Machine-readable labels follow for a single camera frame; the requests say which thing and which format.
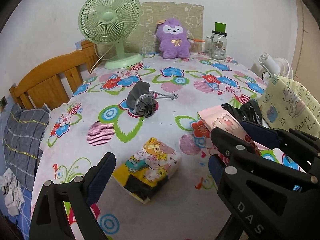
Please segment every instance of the label on jar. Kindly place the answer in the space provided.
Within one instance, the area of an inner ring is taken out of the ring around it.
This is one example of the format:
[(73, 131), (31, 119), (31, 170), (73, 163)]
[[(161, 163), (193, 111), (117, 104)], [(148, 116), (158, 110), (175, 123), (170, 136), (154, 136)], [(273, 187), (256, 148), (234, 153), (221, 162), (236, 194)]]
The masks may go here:
[(214, 41), (212, 44), (212, 48), (215, 54), (220, 54), (221, 56), (224, 56), (226, 54), (226, 46), (222, 41)]

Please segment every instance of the drawstring cord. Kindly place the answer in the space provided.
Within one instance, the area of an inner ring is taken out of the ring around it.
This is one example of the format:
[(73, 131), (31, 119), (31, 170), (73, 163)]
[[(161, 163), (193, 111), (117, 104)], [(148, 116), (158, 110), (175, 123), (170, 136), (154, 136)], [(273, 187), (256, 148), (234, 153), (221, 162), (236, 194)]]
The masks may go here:
[(178, 96), (179, 96), (179, 95), (177, 95), (177, 94), (165, 95), (165, 94), (161, 94), (161, 93), (158, 93), (158, 92), (155, 92), (155, 91), (150, 91), (150, 94), (143, 94), (143, 95), (141, 95), (141, 96), (138, 97), (136, 103), (134, 104), (134, 110), (133, 110), (133, 113), (134, 113), (134, 114), (137, 114), (136, 111), (137, 111), (138, 103), (139, 103), (141, 100), (143, 100), (143, 99), (145, 99), (145, 98), (147, 98), (147, 97), (153, 97), (153, 98), (155, 98), (154, 95), (151, 94), (151, 93), (154, 93), (154, 94), (157, 94), (157, 95), (162, 96), (162, 97), (160, 97), (160, 98), (158, 98), (158, 99), (161, 99), (161, 98), (171, 98), (172, 100), (174, 100), (174, 99), (177, 99)]

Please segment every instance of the fan base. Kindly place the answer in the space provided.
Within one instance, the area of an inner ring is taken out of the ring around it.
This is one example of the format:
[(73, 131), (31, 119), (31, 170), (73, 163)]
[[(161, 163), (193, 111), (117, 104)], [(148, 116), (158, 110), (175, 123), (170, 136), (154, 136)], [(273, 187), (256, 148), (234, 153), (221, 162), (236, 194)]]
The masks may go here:
[(124, 57), (119, 58), (114, 56), (111, 59), (107, 60), (104, 67), (106, 69), (115, 69), (115, 68), (124, 68), (135, 65), (143, 60), (143, 57), (139, 53), (125, 53)]

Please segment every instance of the pink snack bag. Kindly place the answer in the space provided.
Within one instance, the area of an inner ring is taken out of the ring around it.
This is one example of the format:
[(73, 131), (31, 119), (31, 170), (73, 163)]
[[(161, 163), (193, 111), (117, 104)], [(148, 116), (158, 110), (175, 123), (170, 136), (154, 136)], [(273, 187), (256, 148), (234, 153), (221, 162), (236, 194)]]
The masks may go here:
[[(224, 110), (221, 106), (215, 106), (202, 110), (198, 112), (198, 114), (209, 131), (212, 131), (213, 128), (219, 127), (251, 144), (256, 154), (261, 155), (258, 147), (255, 145), (255, 143), (252, 141), (251, 137), (247, 134), (243, 127), (228, 111)], [(226, 158), (223, 154), (219, 154), (219, 157), (226, 165), (228, 165), (228, 158)]]

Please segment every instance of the plaid pillow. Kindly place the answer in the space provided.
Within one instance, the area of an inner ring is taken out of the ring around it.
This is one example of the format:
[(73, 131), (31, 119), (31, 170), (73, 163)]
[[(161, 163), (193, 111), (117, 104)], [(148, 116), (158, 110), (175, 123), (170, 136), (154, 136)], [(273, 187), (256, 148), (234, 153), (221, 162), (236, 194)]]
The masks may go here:
[(22, 110), (15, 104), (4, 129), (5, 161), (20, 184), (30, 191), (43, 153), (39, 145), (48, 120), (47, 109)]

